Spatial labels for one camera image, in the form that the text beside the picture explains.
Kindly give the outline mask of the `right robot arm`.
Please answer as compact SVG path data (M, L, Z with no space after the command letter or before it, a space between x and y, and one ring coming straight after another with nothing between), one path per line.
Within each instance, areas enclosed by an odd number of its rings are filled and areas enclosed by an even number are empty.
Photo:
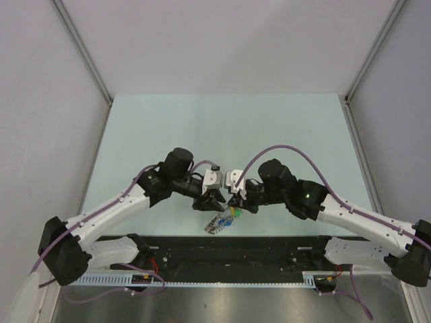
M277 159L258 169L260 181L244 177L243 170L226 172L224 186L232 195L228 205L257 213L259 207L283 204L295 217L321 221L346 229L363 241L355 249L336 238L313 250L312 265L326 270L332 264L361 264L389 268L400 281L426 287L430 280L430 222L400 221L368 211L331 192L326 186L297 179Z

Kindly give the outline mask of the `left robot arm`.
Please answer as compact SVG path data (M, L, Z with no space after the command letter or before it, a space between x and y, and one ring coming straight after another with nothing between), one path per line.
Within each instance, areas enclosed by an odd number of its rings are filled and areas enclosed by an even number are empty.
M45 264L55 281L67 286L90 269L143 268L152 253L137 234L100 240L107 231L177 193L192 199L196 211L224 211L222 172L208 161L204 174L195 173L193 154L173 149L164 161L144 167L126 189L94 210L64 221L53 217L45 223L38 260L31 271Z

